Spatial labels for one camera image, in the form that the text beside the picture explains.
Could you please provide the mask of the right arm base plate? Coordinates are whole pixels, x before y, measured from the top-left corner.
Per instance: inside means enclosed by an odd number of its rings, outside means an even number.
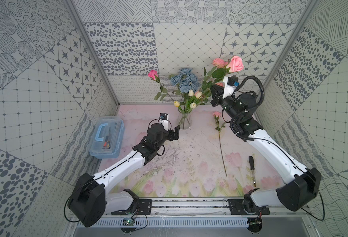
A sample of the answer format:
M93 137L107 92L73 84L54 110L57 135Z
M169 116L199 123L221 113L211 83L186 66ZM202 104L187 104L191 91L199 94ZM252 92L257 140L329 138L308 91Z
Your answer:
M268 206L257 207L252 201L241 198L230 198L226 201L231 215L269 215Z

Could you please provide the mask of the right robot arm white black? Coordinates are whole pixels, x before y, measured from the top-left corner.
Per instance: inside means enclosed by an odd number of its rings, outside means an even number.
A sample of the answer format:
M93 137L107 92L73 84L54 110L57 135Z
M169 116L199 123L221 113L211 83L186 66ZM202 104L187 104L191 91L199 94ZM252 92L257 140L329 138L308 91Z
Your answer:
M316 168L307 168L281 148L251 115L249 108L255 97L242 94L235 99L224 96L224 87L211 87L213 107L221 106L231 120L229 127L240 139L258 150L280 175L284 185L276 189L255 188L244 195L244 210L256 214L265 206L284 206L298 211L320 196L321 173Z

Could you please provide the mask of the pink rose stem large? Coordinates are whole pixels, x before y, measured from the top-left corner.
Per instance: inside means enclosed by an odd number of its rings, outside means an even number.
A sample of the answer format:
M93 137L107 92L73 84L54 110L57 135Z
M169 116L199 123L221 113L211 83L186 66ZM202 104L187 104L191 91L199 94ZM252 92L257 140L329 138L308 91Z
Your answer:
M245 68L243 60L239 56L233 56L229 60L217 58L213 60L212 65L216 67L216 70L212 73L215 85L220 84L227 74L240 72Z

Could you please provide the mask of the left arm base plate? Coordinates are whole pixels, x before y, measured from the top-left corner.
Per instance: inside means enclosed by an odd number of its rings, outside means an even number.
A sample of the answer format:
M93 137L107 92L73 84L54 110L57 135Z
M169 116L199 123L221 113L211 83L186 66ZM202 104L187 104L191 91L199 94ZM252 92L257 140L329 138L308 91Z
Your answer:
M152 199L139 199L138 201L133 201L131 206L127 210L114 211L112 215L150 215L152 208Z

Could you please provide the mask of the pink carnation spray stem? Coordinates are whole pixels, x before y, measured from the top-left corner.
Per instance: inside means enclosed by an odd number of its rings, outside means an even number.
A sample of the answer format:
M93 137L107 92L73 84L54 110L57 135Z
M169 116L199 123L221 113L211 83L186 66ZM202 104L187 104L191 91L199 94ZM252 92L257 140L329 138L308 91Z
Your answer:
M228 64L229 61L217 58L213 60L212 68L209 71L204 68L204 79L201 85L202 92L210 94L210 87L223 81L224 77L229 72L227 67Z

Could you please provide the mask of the light pink rose stem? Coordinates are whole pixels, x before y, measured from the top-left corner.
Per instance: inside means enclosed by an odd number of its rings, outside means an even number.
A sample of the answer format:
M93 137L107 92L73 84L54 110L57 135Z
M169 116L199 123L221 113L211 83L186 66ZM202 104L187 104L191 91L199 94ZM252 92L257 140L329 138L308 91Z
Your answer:
M222 159L222 164L223 164L223 169L225 176L227 176L227 171L226 171L226 166L225 166L225 161L224 161L224 155L223 155L223 150L222 150L222 145L221 145L221 132L222 129L225 128L226 122L221 118L221 113L220 112L214 112L213 113L213 119L215 122L215 130L218 133L218 141L219 141L219 148L220 148L220 154L221 154L221 159Z

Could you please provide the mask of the clear glass vase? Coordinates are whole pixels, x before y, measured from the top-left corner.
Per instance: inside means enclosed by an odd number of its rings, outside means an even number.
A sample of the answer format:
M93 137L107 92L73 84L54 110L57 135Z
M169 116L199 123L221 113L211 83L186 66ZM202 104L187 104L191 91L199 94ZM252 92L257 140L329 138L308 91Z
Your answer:
M181 130L189 129L192 125L191 113L180 113L178 117L178 125Z

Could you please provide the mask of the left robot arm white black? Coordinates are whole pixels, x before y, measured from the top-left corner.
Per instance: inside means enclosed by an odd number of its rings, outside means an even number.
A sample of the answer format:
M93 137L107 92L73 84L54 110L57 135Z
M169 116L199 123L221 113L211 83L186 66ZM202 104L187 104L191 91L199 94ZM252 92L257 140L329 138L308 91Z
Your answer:
M180 126L174 128L168 120L155 119L147 129L147 135L132 148L123 159L94 175L81 175L64 208L70 211L85 227L91 227L105 213L122 211L135 213L139 197L130 189L119 193L110 191L128 175L147 165L165 149L166 141L179 139Z

